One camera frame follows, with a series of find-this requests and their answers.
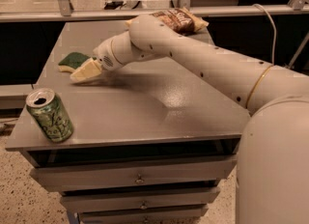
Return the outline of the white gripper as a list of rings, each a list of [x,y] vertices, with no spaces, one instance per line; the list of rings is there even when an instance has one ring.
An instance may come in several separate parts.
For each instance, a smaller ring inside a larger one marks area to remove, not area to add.
[[[70,75],[70,80],[74,83],[83,82],[100,75],[102,68],[106,70],[117,70],[122,68],[124,65],[117,60],[113,53],[112,42],[113,39],[110,38],[98,45],[93,50],[98,61],[93,58],[87,59]]]

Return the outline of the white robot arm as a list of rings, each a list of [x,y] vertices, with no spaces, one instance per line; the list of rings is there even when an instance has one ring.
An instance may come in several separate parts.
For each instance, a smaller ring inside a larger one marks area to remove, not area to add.
[[[252,115],[239,142],[237,224],[309,224],[309,77],[199,42],[152,14],[101,43],[74,82],[168,56]]]

